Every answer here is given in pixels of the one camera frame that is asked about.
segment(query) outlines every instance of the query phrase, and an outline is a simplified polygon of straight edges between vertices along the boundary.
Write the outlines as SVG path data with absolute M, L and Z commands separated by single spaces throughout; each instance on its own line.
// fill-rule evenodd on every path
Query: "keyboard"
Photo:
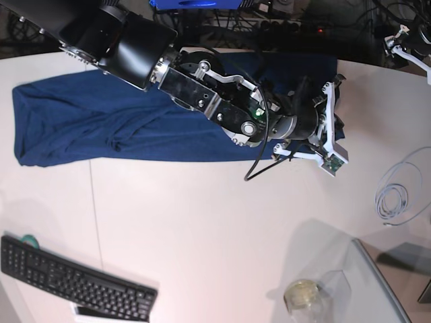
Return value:
M 147 322 L 155 289 L 59 258 L 10 236 L 1 238 L 1 271 L 114 319 Z

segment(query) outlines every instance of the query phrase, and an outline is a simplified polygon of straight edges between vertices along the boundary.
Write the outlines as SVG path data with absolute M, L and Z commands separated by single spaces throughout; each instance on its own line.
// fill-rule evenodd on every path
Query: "blue cloth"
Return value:
M 247 71 L 254 54 L 229 54 Z M 315 92 L 335 76 L 337 59 L 270 54 L 265 77 L 288 93 L 300 76 L 315 78 Z M 227 72 L 237 73 L 233 67 Z M 153 87 L 142 92 L 99 71 L 63 75 L 13 90 L 15 156 L 25 166 L 53 166 L 96 157 L 175 162 L 255 159 L 260 147 L 238 147 L 199 112 L 189 112 Z M 275 141 L 263 156 L 270 158 Z

